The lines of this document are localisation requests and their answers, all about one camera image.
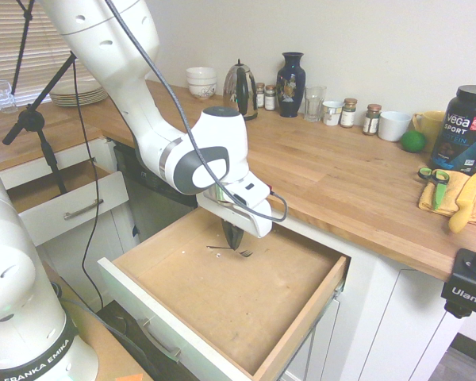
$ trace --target glass jar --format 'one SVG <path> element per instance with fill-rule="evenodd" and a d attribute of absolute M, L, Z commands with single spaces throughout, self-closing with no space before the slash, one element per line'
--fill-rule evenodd
<path fill-rule="evenodd" d="M 264 108 L 268 111 L 275 110 L 275 99 L 277 98 L 275 85 L 266 86 L 264 96 Z"/>
<path fill-rule="evenodd" d="M 381 105 L 375 103 L 368 105 L 365 123 L 363 123 L 363 133 L 365 135 L 375 135 L 378 132 L 381 109 Z"/>
<path fill-rule="evenodd" d="M 264 107 L 264 83 L 257 83 L 255 89 L 257 90 L 257 107 Z"/>
<path fill-rule="evenodd" d="M 350 129 L 355 124 L 356 103 L 358 101 L 354 98 L 345 98 L 344 103 L 340 125 L 345 129 Z"/>

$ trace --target vega sport container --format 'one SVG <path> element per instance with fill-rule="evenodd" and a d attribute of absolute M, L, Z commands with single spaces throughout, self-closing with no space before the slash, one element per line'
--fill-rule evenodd
<path fill-rule="evenodd" d="M 448 104 L 431 156 L 434 167 L 476 171 L 476 86 L 461 86 Z"/>

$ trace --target black tripod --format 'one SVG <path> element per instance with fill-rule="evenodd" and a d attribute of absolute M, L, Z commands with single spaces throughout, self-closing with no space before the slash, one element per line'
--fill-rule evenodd
<path fill-rule="evenodd" d="M 444 308 L 457 318 L 476 312 L 476 252 L 461 248 L 457 252 L 450 280 L 441 295 Z"/>
<path fill-rule="evenodd" d="M 16 91 L 17 86 L 17 79 L 19 78 L 19 71 L 21 68 L 21 61 L 23 58 L 23 53 L 25 52 L 25 44 L 26 44 L 26 37 L 28 35 L 29 30 L 29 23 L 32 20 L 32 9 L 33 3 L 35 0 L 30 0 L 28 9 L 23 6 L 20 0 L 17 0 L 17 3 L 23 9 L 23 17 L 25 18 L 25 27 L 23 28 L 23 36 L 21 38 L 21 46 L 19 49 L 19 53 L 17 55 L 17 64 L 16 64 L 16 71 L 14 73 L 14 81 L 12 86 L 12 94 Z M 19 118 L 17 119 L 17 123 L 13 126 L 13 128 L 9 131 L 7 136 L 2 140 L 2 143 L 5 145 L 10 145 L 14 139 L 16 139 L 17 135 L 23 130 L 27 130 L 33 133 L 37 133 L 40 139 L 40 147 L 42 149 L 42 153 L 44 158 L 46 159 L 46 163 L 48 163 L 49 167 L 51 168 L 53 175 L 55 176 L 56 184 L 60 190 L 61 194 L 67 193 L 67 188 L 65 184 L 63 184 L 63 179 L 60 174 L 60 170 L 58 169 L 55 153 L 51 145 L 46 140 L 46 136 L 42 131 L 44 127 L 44 118 L 41 113 L 36 111 L 37 107 L 42 103 L 46 95 L 52 90 L 52 88 L 56 85 L 56 83 L 62 78 L 65 71 L 74 63 L 76 56 L 74 53 L 71 52 L 71 55 L 62 65 L 62 67 L 56 72 L 55 76 L 49 81 L 48 85 L 42 90 L 36 100 L 31 104 L 26 106 L 26 110 L 23 110 L 19 114 Z"/>

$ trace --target metal drawer handle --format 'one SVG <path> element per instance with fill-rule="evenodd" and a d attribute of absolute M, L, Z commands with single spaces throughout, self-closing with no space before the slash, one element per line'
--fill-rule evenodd
<path fill-rule="evenodd" d="M 77 210 L 75 211 L 74 213 L 69 213 L 69 212 L 66 212 L 64 215 L 63 215 L 63 219 L 66 221 L 66 220 L 70 220 L 71 218 L 74 218 L 76 216 L 79 216 L 80 214 L 83 214 L 85 212 L 87 212 L 88 210 L 92 210 L 93 208 L 96 208 L 97 205 L 101 205 L 102 203 L 104 202 L 104 200 L 101 198 L 100 200 L 95 200 L 95 202 L 89 206 L 85 206 L 84 208 L 80 209 L 80 210 Z"/>
<path fill-rule="evenodd" d="M 175 348 L 172 351 L 167 350 L 162 344 L 160 344 L 157 339 L 153 337 L 153 335 L 150 333 L 150 331 L 147 330 L 147 325 L 150 324 L 149 319 L 141 319 L 137 321 L 137 324 L 141 328 L 141 331 L 143 331 L 144 335 L 150 340 L 150 342 L 162 352 L 162 354 L 165 355 L 170 360 L 173 360 L 175 363 L 179 363 L 179 354 L 182 351 L 180 348 Z"/>

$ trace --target black container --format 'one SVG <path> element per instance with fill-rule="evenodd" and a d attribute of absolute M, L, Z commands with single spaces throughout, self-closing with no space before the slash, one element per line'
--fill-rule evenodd
<path fill-rule="evenodd" d="M 281 117 L 296 117 L 305 91 L 305 70 L 300 67 L 303 53 L 283 53 L 284 67 L 277 74 L 277 99 Z"/>
<path fill-rule="evenodd" d="M 476 171 L 476 86 L 461 86 L 448 104 L 431 156 L 432 166 Z"/>

